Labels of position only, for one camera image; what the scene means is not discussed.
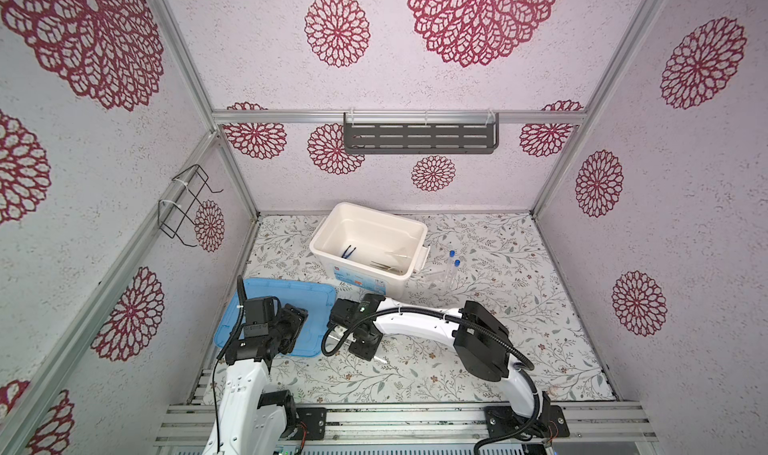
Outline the metal tweezers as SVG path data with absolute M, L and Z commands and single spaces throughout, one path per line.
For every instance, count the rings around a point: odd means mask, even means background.
M 384 271 L 384 272 L 387 272 L 387 273 L 391 273 L 391 274 L 394 274 L 394 275 L 402 275 L 404 273 L 403 271 L 401 271 L 399 269 L 399 267 L 393 267 L 393 266 L 386 265 L 386 264 L 379 263 L 379 262 L 375 262 L 375 261 L 371 261 L 370 262 L 370 266 L 375 268 L 375 269 L 377 269 L 377 270 L 381 270 L 381 271 Z

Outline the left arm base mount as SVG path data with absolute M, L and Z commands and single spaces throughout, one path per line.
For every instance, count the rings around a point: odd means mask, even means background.
M 279 415 L 286 419 L 279 431 L 280 441 L 320 441 L 325 439 L 328 409 L 326 407 L 280 407 Z

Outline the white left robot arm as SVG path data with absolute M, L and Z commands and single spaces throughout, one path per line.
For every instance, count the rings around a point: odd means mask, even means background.
M 269 299 L 241 303 L 237 324 L 223 354 L 226 380 L 214 400 L 215 417 L 205 454 L 272 454 L 296 429 L 294 398 L 269 391 L 274 358 L 292 352 L 308 312 L 291 304 L 274 308 Z

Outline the blue pen dropper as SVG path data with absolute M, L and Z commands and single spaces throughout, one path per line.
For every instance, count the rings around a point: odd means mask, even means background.
M 342 259 L 349 259 L 357 250 L 356 246 L 348 245 L 346 249 L 343 251 L 341 258 Z

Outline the white plastic storage bin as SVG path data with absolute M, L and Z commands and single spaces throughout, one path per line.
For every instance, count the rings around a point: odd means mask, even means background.
M 370 293 L 398 298 L 430 254 L 426 224 L 349 202 L 337 204 L 313 233 L 309 249 L 329 278 Z M 348 245 L 357 250 L 341 255 Z M 399 267 L 394 275 L 370 266 L 375 261 Z

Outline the blue capped test tube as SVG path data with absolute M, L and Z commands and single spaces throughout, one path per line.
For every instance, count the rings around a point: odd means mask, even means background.
M 453 265 L 451 267 L 451 278 L 449 282 L 449 288 L 453 290 L 457 285 L 457 280 L 460 273 L 460 267 L 461 267 L 461 260 L 455 259 L 453 261 Z
M 449 258 L 448 258 L 448 264 L 446 269 L 446 277 L 448 279 L 450 279 L 454 274 L 456 261 L 457 261 L 456 251 L 451 249 L 449 251 Z

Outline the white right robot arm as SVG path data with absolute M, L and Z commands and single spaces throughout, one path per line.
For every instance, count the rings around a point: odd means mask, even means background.
M 537 418 L 542 408 L 530 377 L 533 362 L 514 347 L 509 330 L 482 304 L 429 308 L 369 293 L 360 300 L 335 301 L 321 342 L 325 356 L 343 346 L 358 358 L 372 360 L 386 336 L 403 335 L 437 342 L 454 350 L 470 375 L 494 383 L 513 412 Z

